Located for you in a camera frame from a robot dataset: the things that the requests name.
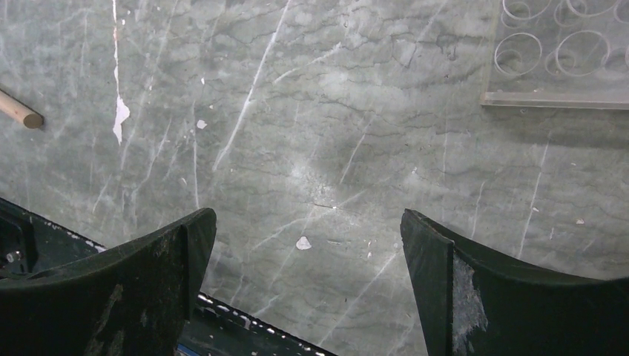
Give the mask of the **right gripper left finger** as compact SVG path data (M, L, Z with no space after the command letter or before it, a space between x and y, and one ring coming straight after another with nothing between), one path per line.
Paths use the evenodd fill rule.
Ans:
M173 355L217 233L202 208L80 260L1 282L3 355Z

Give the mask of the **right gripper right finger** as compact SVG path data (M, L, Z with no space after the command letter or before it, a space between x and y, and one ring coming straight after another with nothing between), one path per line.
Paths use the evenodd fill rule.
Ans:
M401 238L430 355L626 355L628 279L503 254L405 210Z

